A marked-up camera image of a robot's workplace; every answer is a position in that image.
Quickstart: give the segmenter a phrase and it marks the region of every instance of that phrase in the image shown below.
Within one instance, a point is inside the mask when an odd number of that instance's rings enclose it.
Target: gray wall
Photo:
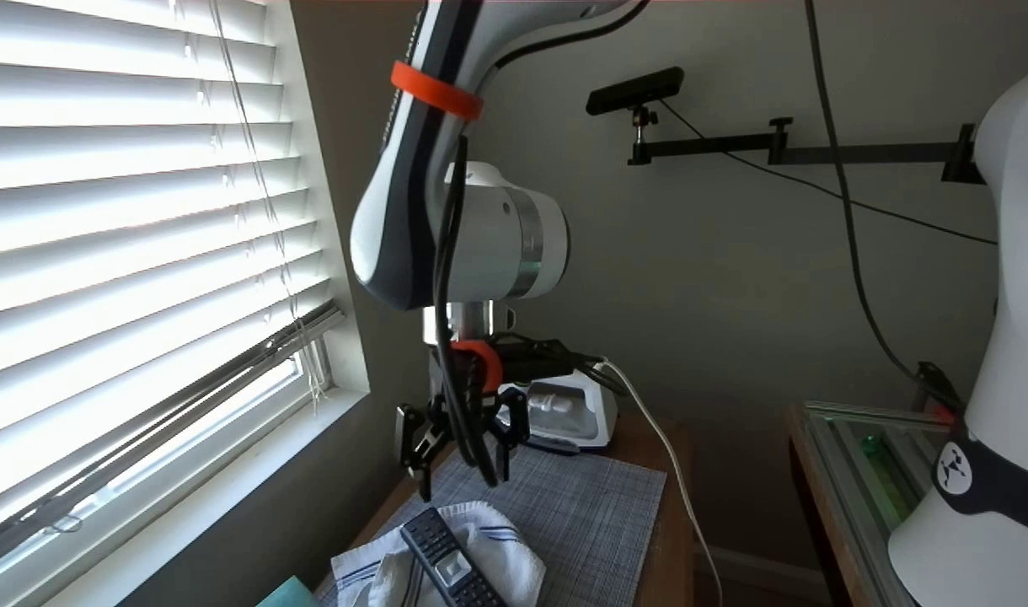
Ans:
[[[1028,0],[821,0],[821,43],[844,143],[953,140],[1028,71]],[[683,69],[674,100],[703,133],[794,117],[821,145],[801,4],[656,0],[594,43],[502,71],[474,156],[562,203],[574,268],[518,305],[518,328],[607,355],[647,404],[693,430],[693,503],[718,545],[813,566],[786,462],[786,407],[907,407],[850,281],[833,199],[728,159],[627,170],[629,117],[586,117],[594,88]],[[659,110],[653,140],[683,140]],[[793,170],[836,185],[828,170]],[[936,165],[850,170],[854,197],[994,236],[984,190],[940,185]],[[856,215],[868,305],[902,360],[940,360],[967,394],[994,318],[994,250],[882,215]]]
[[[404,51],[411,7],[402,0],[292,0],[312,110],[342,227],[378,163],[388,64]],[[316,584],[384,493],[395,404],[426,399],[417,318],[354,300],[370,368],[370,399],[316,440],[260,493],[237,507],[128,604],[255,604],[288,578]]]

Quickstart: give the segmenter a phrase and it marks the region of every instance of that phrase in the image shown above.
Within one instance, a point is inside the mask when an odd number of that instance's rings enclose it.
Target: orange band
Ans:
[[[481,110],[481,100],[474,96],[457,90],[430,76],[421,76],[404,61],[392,64],[392,83],[402,88],[404,96],[411,96],[446,114],[457,114],[466,121],[474,121],[474,114]]]
[[[506,364],[486,342],[452,342],[452,352],[481,358],[481,394],[495,394],[506,382]]]

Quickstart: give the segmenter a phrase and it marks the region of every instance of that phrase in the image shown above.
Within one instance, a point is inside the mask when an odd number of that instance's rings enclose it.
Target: gray mat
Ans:
[[[602,455],[516,449],[513,479],[489,490],[461,458],[436,472],[436,507],[486,500],[508,515],[546,563],[542,599],[612,604],[637,596],[663,472]],[[384,531],[421,508],[411,495]]]

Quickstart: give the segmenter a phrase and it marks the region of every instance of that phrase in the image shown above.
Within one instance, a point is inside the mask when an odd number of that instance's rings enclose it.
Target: white mannequin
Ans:
[[[1028,470],[1028,77],[980,121],[977,165],[1000,219],[1000,300],[964,417],[971,440]],[[891,561],[924,607],[1028,607],[1028,527],[959,515],[936,490],[891,535]]]

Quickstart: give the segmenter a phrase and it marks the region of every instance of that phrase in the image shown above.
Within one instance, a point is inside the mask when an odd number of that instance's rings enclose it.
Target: window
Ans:
[[[0,0],[0,569],[326,393],[345,263],[291,43],[288,0]]]

